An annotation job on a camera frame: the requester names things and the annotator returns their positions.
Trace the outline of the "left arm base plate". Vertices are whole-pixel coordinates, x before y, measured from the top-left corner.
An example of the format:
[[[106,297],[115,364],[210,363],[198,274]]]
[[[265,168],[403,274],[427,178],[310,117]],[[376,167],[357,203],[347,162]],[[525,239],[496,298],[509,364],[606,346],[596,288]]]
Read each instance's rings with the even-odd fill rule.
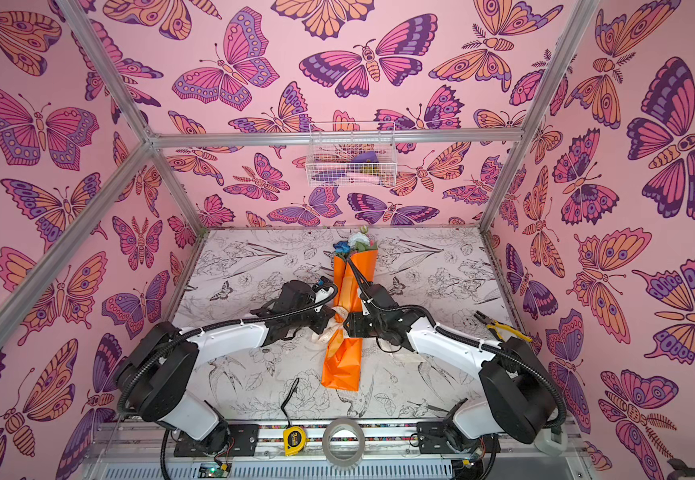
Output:
[[[252,457],[258,444],[259,424],[219,424],[203,440],[195,440],[180,432],[173,456],[214,457]]]

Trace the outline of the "white fake rose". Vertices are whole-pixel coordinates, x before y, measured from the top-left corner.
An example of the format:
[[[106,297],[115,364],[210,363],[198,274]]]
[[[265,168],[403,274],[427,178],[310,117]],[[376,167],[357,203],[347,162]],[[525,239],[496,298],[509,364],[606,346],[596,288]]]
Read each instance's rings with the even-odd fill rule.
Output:
[[[377,250],[377,242],[369,236],[369,226],[363,225],[359,227],[357,233],[351,234],[347,243],[351,248],[351,251],[355,252],[367,252]]]

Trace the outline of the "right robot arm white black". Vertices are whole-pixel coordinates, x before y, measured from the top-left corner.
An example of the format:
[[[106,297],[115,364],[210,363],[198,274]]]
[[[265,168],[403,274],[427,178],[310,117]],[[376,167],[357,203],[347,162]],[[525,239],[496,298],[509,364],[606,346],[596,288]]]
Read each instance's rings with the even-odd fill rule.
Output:
[[[375,338],[393,347],[441,360],[481,384],[483,399],[465,399],[441,422],[441,438],[455,452],[473,450],[487,436],[505,434],[531,444],[547,431],[563,436],[567,406],[533,348],[519,338],[485,340],[433,319],[420,305],[401,305],[381,284],[370,282],[347,262],[359,290],[361,312],[351,313],[353,338]]]

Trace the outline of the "blue fake rose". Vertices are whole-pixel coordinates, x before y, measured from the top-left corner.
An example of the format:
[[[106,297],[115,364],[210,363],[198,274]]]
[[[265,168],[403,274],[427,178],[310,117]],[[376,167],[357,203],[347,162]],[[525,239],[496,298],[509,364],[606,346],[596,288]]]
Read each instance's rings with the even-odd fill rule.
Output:
[[[343,258],[349,257],[351,254],[351,246],[346,240],[341,240],[333,244],[334,254]]]

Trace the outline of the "orange wrapping paper sheet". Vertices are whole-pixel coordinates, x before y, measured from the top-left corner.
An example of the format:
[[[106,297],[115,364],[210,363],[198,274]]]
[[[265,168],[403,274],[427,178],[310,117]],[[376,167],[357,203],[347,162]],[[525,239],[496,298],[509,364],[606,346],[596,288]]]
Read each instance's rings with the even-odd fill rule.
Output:
[[[373,281],[377,250],[355,252],[349,256],[353,265],[367,278]],[[361,313],[359,284],[351,266],[341,257],[333,260],[334,283],[338,286],[336,306],[347,313]],[[357,392],[361,383],[361,355],[363,340],[347,336],[346,330],[339,325],[337,332],[331,336],[325,351],[321,385],[326,388]]]

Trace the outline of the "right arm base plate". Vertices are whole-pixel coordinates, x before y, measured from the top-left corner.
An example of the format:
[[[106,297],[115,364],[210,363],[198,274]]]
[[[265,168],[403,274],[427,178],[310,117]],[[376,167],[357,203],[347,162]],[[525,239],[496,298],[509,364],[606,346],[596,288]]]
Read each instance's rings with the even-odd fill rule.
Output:
[[[491,453],[501,453],[499,438],[487,434],[477,439],[468,438],[453,422],[417,422],[417,448],[422,454],[458,455],[471,459],[483,459]]]

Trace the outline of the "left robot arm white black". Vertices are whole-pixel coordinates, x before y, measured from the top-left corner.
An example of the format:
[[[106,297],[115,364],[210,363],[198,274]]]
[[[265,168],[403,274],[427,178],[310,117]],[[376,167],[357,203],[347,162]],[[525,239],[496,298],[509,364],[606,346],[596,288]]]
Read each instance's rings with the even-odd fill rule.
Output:
[[[289,341],[301,329],[323,333],[334,316],[328,304],[336,296],[337,287],[326,277],[315,284],[291,280],[247,318],[187,330],[158,324],[115,371],[118,415],[179,431],[200,454],[225,452],[229,424],[217,408],[189,391],[193,372],[237,352]]]

